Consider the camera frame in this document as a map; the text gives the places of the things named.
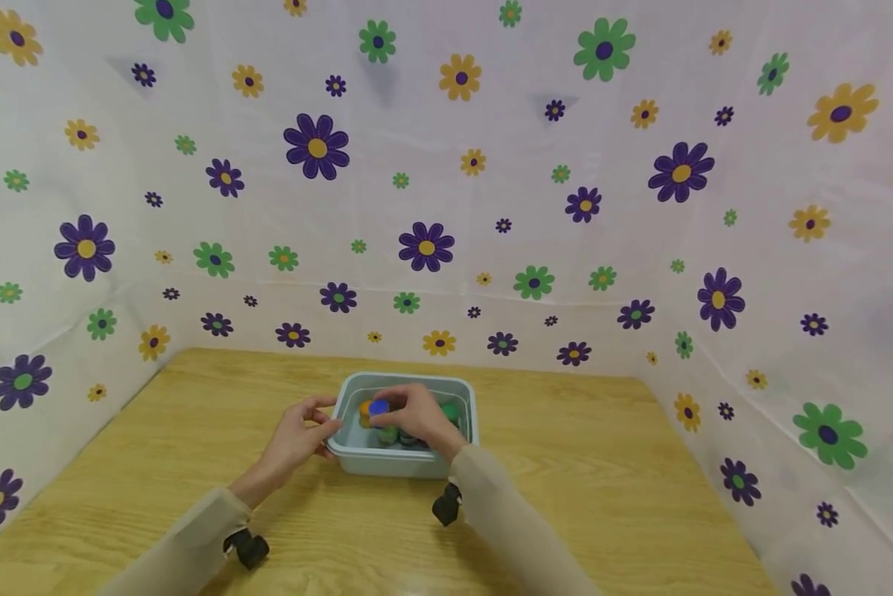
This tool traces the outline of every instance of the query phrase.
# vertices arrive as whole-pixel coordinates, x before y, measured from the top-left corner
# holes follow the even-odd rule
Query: yellow flower
[[[99,401],[107,395],[108,389],[105,388],[105,385],[98,384],[89,389],[89,401]]]
[[[35,40],[35,27],[24,23],[15,11],[0,11],[0,54],[12,55],[19,65],[39,63],[35,55],[42,54],[42,46]]]
[[[716,36],[711,36],[711,43],[708,45],[708,49],[711,50],[711,54],[722,55],[726,52],[731,46],[731,32],[726,30],[718,31]]]
[[[806,125],[814,127],[810,138],[818,141],[828,137],[831,143],[842,143],[848,132],[860,132],[867,125],[867,114],[880,105],[879,99],[869,99],[876,88],[864,85],[853,92],[849,83],[841,83],[833,92],[833,98],[824,95],[817,100],[817,112]]]
[[[655,123],[657,115],[658,106],[655,106],[655,100],[642,99],[641,103],[632,109],[631,121],[635,124],[636,129],[647,129],[649,124]]]
[[[767,387],[767,376],[761,374],[759,370],[747,371],[747,384],[751,389],[765,389]]]
[[[470,149],[459,161],[462,162],[459,169],[465,171],[466,175],[479,175],[480,171],[486,169],[486,157],[478,149]]]
[[[448,352],[456,350],[456,338],[450,336],[448,331],[431,331],[428,336],[423,336],[423,349],[430,356],[446,356]]]
[[[805,243],[809,243],[811,238],[823,238],[823,231],[830,227],[830,220],[827,219],[826,209],[810,205],[806,211],[797,209],[787,226],[794,231],[794,238],[803,238]]]
[[[456,101],[456,98],[469,101],[472,94],[479,90],[478,78],[483,74],[483,69],[473,64],[475,60],[476,58],[473,58],[471,54],[466,54],[465,58],[453,54],[450,64],[439,67],[439,73],[444,76],[439,82],[439,88],[449,90],[451,101]]]
[[[241,95],[256,98],[259,93],[264,90],[264,76],[258,73],[252,65],[238,64],[238,69],[231,73],[234,79],[234,88],[241,92]]]
[[[678,410],[678,422],[682,423],[684,430],[696,433],[698,427],[701,426],[701,406],[691,399],[688,393],[679,393],[678,399],[675,400],[675,409]]]
[[[69,120],[69,126],[65,129],[65,134],[69,137],[69,144],[72,147],[78,147],[79,151],[95,149],[95,143],[98,142],[95,126],[86,124],[86,121],[82,118]]]
[[[165,346],[171,341],[168,328],[152,325],[148,331],[142,332],[142,343],[138,344],[138,352],[143,360],[157,360],[159,353],[165,352]]]

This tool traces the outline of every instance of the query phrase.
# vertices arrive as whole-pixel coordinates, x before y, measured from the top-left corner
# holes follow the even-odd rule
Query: purple flower with yellow center
[[[429,230],[426,224],[416,221],[413,224],[413,233],[401,233],[400,244],[406,248],[400,250],[402,260],[413,260],[410,267],[414,271],[422,271],[426,267],[432,272],[439,271],[440,262],[453,261],[453,253],[446,249],[452,247],[456,239],[452,236],[444,236],[444,225],[434,223]]]
[[[568,195],[568,207],[565,208],[566,214],[572,215],[572,221],[577,224],[584,221],[588,224],[592,220],[592,215],[598,213],[598,203],[602,202],[602,195],[598,194],[598,187],[591,190],[584,186],[579,186],[578,193]]]
[[[87,214],[79,215],[78,228],[68,221],[59,226],[64,243],[55,245],[56,258],[69,259],[65,264],[65,275],[77,277],[80,273],[85,281],[95,280],[95,270],[112,270],[109,255],[115,252],[115,243],[107,240],[108,226],[93,220]]]
[[[704,274],[704,288],[698,290],[698,300],[703,302],[701,318],[711,320],[711,330],[721,329],[721,323],[729,329],[734,329],[738,319],[734,313],[742,313],[745,309],[745,301],[737,296],[741,290],[739,277],[727,278],[727,271],[718,267],[718,274],[712,276],[710,272]]]
[[[704,157],[705,152],[708,152],[706,143],[698,143],[689,152],[687,143],[680,142],[675,145],[671,157],[655,159],[655,169],[660,174],[648,180],[648,188],[661,188],[658,190],[659,202],[664,203],[674,195],[676,201],[683,203],[691,196],[691,190],[708,186],[708,178],[703,174],[714,168],[714,157]]]
[[[346,132],[333,130],[334,120],[327,114],[317,118],[315,127],[313,118],[298,113],[297,128],[284,130],[284,140],[294,145],[287,152],[288,162],[304,162],[304,175],[310,180],[317,177],[318,170],[327,180],[334,180],[338,168],[350,165],[350,156],[340,151],[350,142],[350,137]]]

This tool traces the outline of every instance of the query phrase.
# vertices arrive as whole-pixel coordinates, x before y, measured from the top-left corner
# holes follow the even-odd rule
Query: flower center
[[[312,138],[307,141],[307,151],[314,159],[323,159],[327,155],[327,143],[319,138]]]
[[[671,180],[677,183],[683,183],[691,177],[691,166],[683,163],[671,173]]]

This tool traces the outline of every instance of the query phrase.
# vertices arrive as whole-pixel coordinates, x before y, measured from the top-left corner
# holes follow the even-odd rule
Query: green flower
[[[185,8],[189,0],[135,0],[135,20],[142,25],[154,23],[154,36],[168,41],[168,34],[179,44],[185,43],[185,30],[194,29],[194,19]]]
[[[2,182],[6,182],[6,187],[9,190],[15,190],[17,193],[28,188],[28,178],[19,170],[7,171],[6,177],[2,178]]]
[[[594,31],[582,31],[579,34],[579,45],[582,50],[576,52],[572,62],[576,65],[585,64],[582,76],[586,81],[592,79],[595,74],[602,81],[612,80],[614,69],[625,70],[628,68],[627,52],[635,46],[635,36],[626,34],[628,21],[619,19],[615,25],[608,27],[607,18],[599,18],[595,21]]]
[[[555,169],[552,170],[552,181],[555,184],[565,184],[565,181],[568,180],[568,176],[571,174],[572,171],[568,169],[568,166],[566,165],[555,167]]]
[[[694,341],[686,331],[679,332],[678,337],[675,338],[675,348],[678,350],[678,356],[683,360],[691,358],[691,352],[694,352]]]
[[[761,77],[757,80],[757,86],[761,88],[760,95],[772,94],[774,89],[780,87],[784,83],[784,73],[790,68],[790,62],[787,62],[787,52],[784,54],[774,54],[771,62],[765,63],[761,67]]]
[[[522,20],[522,6],[519,0],[507,0],[500,8],[500,20],[502,26],[516,26]]]
[[[0,286],[0,302],[3,304],[12,304],[16,300],[21,300],[23,291],[19,289],[18,283],[7,281]]]
[[[420,308],[420,297],[413,292],[401,292],[399,296],[392,297],[392,307],[400,311],[401,314],[412,315]]]
[[[363,245],[363,250],[367,249],[367,245]],[[297,253],[290,251],[290,246],[275,246],[268,253],[271,258],[271,265],[275,266],[278,271],[294,271],[294,268],[300,264],[297,260]]]
[[[592,271],[589,276],[588,284],[597,292],[604,292],[608,287],[615,283],[615,277],[619,276],[614,269],[610,267],[605,269],[599,267],[597,271]]]
[[[182,136],[182,134],[178,134],[178,138],[175,139],[175,146],[178,151],[183,152],[187,156],[190,156],[191,153],[198,150],[194,145],[194,141],[191,140],[191,137]]]
[[[862,434],[862,426],[857,421],[844,421],[839,406],[830,403],[821,412],[808,401],[804,403],[804,414],[794,416],[794,425],[804,431],[799,442],[808,449],[816,449],[821,462],[853,470],[854,457],[866,458],[867,446],[856,440]]]
[[[516,274],[516,284],[512,289],[521,292],[523,299],[531,297],[532,300],[542,300],[542,295],[552,292],[553,281],[555,276],[550,274],[548,267],[535,269],[529,265],[525,271]]]
[[[221,276],[227,280],[228,273],[234,270],[231,253],[225,252],[218,243],[201,243],[201,249],[196,248],[194,255],[198,258],[197,266],[207,269],[208,275],[211,277]]]
[[[112,316],[112,311],[100,308],[89,315],[89,326],[86,327],[86,330],[91,333],[91,339],[105,341],[110,334],[115,333],[115,324],[117,323],[118,319]]]
[[[387,30],[386,21],[380,21],[379,24],[372,19],[367,21],[366,29],[360,30],[360,39],[363,39],[360,51],[371,62],[377,62],[379,58],[381,64],[385,64],[389,56],[396,54],[396,46],[392,44],[396,41],[396,33]]]

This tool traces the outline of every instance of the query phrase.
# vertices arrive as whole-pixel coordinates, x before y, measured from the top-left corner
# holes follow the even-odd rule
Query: wooden table
[[[465,378],[480,437],[605,594],[773,594],[659,404],[634,378],[191,349],[0,535],[0,594],[94,594],[214,485],[237,477],[288,404],[354,371]],[[271,554],[206,594],[514,594],[444,483],[309,462],[257,510]]]

